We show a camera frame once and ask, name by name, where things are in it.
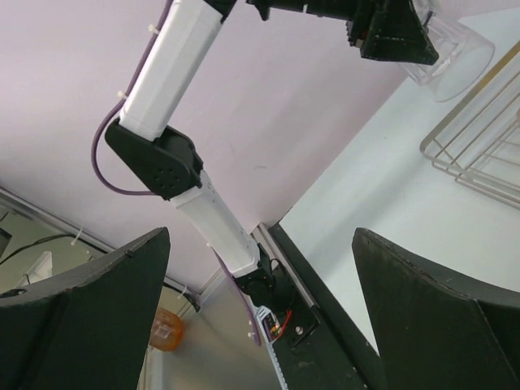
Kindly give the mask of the clear glass cup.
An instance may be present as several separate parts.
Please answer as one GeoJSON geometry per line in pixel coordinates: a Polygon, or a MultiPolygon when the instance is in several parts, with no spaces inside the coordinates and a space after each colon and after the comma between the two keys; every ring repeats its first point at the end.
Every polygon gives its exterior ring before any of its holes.
{"type": "Polygon", "coordinates": [[[435,101],[446,102],[483,74],[495,45],[442,11],[437,1],[414,1],[413,5],[439,58],[432,65],[400,63],[399,67],[435,101]]]}

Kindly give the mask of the orange round object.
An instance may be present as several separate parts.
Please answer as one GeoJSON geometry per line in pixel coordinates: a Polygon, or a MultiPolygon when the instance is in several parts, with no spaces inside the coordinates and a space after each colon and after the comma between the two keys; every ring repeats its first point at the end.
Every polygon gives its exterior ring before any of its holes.
{"type": "Polygon", "coordinates": [[[163,352],[175,350],[184,338],[184,323],[177,314],[158,307],[150,331],[149,345],[163,352]]]}

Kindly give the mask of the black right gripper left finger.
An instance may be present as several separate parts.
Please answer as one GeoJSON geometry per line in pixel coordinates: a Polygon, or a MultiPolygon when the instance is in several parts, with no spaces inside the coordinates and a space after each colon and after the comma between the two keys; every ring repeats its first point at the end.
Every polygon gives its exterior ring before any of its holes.
{"type": "Polygon", "coordinates": [[[155,228],[1,295],[3,389],[135,389],[169,258],[155,228]]]}

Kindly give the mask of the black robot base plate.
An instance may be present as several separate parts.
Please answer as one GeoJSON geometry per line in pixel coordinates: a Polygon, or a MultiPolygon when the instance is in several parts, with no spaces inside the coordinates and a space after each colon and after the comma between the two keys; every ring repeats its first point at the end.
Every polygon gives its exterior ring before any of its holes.
{"type": "Polygon", "coordinates": [[[274,350],[290,389],[386,389],[375,349],[277,223],[268,229],[304,300],[292,307],[288,332],[274,350]]]}

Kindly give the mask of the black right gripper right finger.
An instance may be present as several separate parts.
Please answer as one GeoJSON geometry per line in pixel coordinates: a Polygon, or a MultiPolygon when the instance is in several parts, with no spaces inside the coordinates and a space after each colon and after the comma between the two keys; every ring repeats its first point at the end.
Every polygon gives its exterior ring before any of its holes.
{"type": "Polygon", "coordinates": [[[517,389],[519,294],[357,228],[352,250],[388,387],[517,389]]]}

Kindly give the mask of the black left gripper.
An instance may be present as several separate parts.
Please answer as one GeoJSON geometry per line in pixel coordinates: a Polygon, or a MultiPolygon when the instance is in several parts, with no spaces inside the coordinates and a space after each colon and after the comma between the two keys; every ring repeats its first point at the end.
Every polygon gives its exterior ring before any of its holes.
{"type": "Polygon", "coordinates": [[[412,1],[248,1],[262,20],[271,9],[343,20],[364,59],[433,65],[440,57],[412,1]]]}

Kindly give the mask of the metal wire dish rack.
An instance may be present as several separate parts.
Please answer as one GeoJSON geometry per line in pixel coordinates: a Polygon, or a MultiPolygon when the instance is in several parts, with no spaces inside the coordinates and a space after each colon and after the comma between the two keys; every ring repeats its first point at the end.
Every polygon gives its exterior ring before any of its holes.
{"type": "Polygon", "coordinates": [[[458,184],[519,207],[519,44],[431,130],[419,150],[458,184]]]}

